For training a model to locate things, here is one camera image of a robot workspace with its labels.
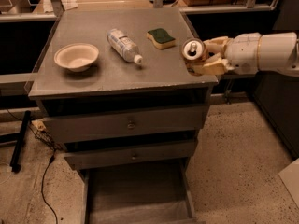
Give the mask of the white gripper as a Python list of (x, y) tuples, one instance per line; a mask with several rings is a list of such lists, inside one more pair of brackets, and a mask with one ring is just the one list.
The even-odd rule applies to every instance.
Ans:
[(214, 55), (202, 61), (187, 61), (187, 70), (195, 76), (223, 75), (234, 71), (239, 75), (252, 75), (258, 72), (257, 51), (259, 33), (242, 34), (234, 39), (220, 36), (204, 41), (206, 51)]

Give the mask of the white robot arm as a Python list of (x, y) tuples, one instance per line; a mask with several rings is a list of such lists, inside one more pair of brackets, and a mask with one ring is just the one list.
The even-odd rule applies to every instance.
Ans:
[(197, 76), (254, 75), (271, 71), (298, 77), (298, 36), (295, 32), (261, 35), (221, 36), (202, 41), (187, 40), (181, 54), (188, 70)]

